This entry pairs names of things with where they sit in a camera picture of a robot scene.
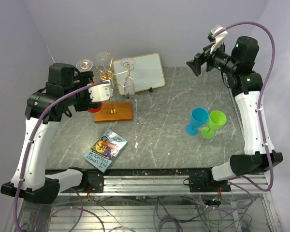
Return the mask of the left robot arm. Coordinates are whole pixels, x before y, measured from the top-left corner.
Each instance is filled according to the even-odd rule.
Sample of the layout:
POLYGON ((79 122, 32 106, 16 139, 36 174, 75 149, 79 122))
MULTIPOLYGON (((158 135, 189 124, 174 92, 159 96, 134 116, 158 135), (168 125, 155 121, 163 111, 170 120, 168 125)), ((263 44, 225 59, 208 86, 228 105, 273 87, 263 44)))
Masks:
POLYGON ((70 106, 77 112, 88 109, 89 92, 79 89, 91 84, 93 76, 92 71, 81 72, 70 64, 55 63, 49 67, 45 87, 27 99, 21 157, 12 180, 2 184, 2 194, 31 203, 51 204, 62 191, 74 188, 83 192, 88 188, 88 172, 84 169, 70 167, 54 175, 46 175, 45 170, 62 116, 72 116, 70 106))

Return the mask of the clear ribbed wine glass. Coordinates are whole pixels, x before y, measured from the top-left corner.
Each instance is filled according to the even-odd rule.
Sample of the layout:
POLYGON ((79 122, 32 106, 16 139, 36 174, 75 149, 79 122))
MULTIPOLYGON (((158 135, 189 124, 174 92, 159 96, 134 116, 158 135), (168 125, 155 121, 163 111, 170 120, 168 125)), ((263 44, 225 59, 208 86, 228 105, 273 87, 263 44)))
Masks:
POLYGON ((89 59, 82 59, 82 60, 77 62, 76 68, 80 72, 90 71, 93 68, 93 62, 89 59))

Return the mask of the clear smooth wine glass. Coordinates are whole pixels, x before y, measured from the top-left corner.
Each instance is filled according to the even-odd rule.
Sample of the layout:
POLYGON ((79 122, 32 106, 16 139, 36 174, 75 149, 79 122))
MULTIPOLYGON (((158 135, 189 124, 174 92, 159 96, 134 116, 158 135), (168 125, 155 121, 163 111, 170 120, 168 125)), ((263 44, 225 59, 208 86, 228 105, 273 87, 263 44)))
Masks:
POLYGON ((110 52, 99 52, 95 55, 97 61, 102 63, 103 71, 110 71, 113 64, 113 55, 110 52))

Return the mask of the red plastic goblet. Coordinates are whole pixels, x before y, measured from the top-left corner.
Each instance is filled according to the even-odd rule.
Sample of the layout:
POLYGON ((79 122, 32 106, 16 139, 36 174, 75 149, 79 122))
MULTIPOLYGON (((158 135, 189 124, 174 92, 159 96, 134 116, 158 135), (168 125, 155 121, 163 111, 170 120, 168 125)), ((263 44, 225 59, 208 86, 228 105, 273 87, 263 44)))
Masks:
POLYGON ((89 106, 87 111, 89 113, 97 113, 98 111, 100 111, 102 109, 102 102, 92 102, 89 106))

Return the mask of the blue plastic goblet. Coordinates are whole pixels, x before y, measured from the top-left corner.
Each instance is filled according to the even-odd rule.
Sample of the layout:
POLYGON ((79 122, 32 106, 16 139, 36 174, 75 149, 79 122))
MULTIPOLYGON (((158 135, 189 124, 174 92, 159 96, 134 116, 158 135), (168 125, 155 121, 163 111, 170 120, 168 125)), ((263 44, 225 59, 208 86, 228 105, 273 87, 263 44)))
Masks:
POLYGON ((190 123, 186 125, 185 131, 190 136, 195 136, 199 132, 199 128, 207 122, 209 113, 203 108, 195 108, 190 115, 190 123))

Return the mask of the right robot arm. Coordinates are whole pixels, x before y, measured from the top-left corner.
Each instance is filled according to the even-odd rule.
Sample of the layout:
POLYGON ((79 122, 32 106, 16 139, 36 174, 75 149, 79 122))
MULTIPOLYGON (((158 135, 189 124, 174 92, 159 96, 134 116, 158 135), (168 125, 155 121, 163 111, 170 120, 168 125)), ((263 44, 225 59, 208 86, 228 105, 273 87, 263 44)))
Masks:
POLYGON ((253 71, 259 51, 257 40, 239 37, 230 55, 225 53, 223 39, 209 38, 209 41, 203 52, 197 53, 187 65, 196 76, 201 74, 203 64, 206 64, 208 72, 216 68, 227 75, 227 86, 240 112, 245 142, 243 154, 232 155, 228 162, 213 167, 212 174, 204 178, 204 187, 214 191, 220 186, 220 181, 270 170, 283 161, 283 155, 275 151, 261 111, 259 97, 263 81, 261 75, 253 71))

